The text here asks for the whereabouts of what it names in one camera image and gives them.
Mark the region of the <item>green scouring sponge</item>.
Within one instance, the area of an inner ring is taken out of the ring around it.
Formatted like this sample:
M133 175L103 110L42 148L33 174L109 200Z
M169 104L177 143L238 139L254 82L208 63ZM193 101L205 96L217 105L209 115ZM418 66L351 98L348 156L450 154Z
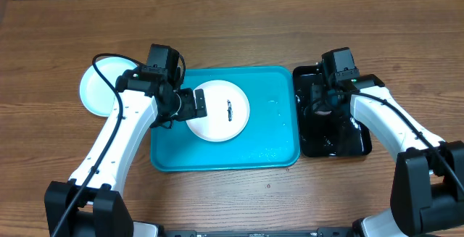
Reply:
M331 113L332 113L332 111L321 111L321 110L318 110L318 111L314 112L315 115L320 115L320 116L330 115Z

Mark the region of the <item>white round plate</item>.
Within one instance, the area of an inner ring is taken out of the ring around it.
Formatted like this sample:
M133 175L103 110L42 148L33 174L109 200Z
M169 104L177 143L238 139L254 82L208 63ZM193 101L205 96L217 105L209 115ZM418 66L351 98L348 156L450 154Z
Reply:
M207 116L187 120L189 129L201 139L223 142L236 137L246 127L250 105L246 94L225 80L211 80L197 86L202 89Z

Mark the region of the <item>light blue round plate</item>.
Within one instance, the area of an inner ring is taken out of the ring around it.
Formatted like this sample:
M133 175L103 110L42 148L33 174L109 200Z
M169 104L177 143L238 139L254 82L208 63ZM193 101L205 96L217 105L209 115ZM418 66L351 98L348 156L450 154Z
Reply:
M136 63L121 57L103 57L96 61L96 66L103 76L115 86L117 78L126 70L132 70ZM92 114L109 117L115 101L115 95L108 85L90 66L84 73L79 88L83 106Z

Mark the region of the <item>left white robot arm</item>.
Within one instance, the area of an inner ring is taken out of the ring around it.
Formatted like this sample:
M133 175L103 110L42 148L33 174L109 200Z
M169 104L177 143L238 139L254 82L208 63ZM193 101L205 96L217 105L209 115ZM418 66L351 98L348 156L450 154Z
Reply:
M126 70L110 86L115 104L90 152L66 183L45 194L51 236L158 236L160 228L132 219L123 201L128 171L150 128L207 114L202 89L180 89L165 70Z

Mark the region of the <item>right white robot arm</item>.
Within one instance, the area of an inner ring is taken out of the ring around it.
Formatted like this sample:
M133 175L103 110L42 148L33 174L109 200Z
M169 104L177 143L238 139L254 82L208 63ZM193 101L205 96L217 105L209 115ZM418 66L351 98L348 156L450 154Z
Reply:
M426 236L463 225L463 142L425 129L375 76L316 86L304 114L349 116L372 132L395 161L390 207L354 222L353 236Z

